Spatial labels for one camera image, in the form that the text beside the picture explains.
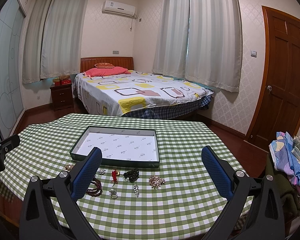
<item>curtain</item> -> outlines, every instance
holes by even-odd
[[[189,28],[189,0],[163,0],[153,73],[183,78]]]
[[[190,0],[185,78],[238,92],[241,64],[238,0]]]
[[[40,80],[40,58],[43,26],[51,0],[36,0],[26,32],[23,54],[22,83]]]
[[[88,0],[52,0],[44,26],[40,78],[80,73],[87,3]]]

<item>bed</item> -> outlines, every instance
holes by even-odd
[[[84,71],[107,62],[127,68],[131,74],[89,78]],[[207,109],[213,91],[203,85],[133,70],[132,57],[81,59],[81,73],[74,81],[78,98],[90,114],[174,119]]]

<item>beaded bracelet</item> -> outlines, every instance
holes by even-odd
[[[92,197],[99,197],[102,194],[101,181],[94,179],[91,184],[95,185],[96,188],[88,188],[86,193]]]
[[[74,167],[72,164],[67,164],[65,166],[65,169],[67,171],[71,171],[71,169]],[[97,175],[94,175],[94,178],[91,181],[91,184],[95,185],[96,188],[88,188],[87,194],[92,197],[99,197],[102,194],[102,187],[101,187],[101,181],[97,179]]]

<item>air conditioner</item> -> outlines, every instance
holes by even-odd
[[[102,7],[103,13],[119,14],[128,17],[133,17],[136,7],[124,3],[113,2],[106,0]]]

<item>pillow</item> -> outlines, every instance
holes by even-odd
[[[97,63],[94,65],[96,68],[114,68],[114,65],[106,62]]]
[[[114,67],[112,69],[92,68],[83,73],[86,77],[104,77],[120,74],[131,74],[128,69],[123,67]]]

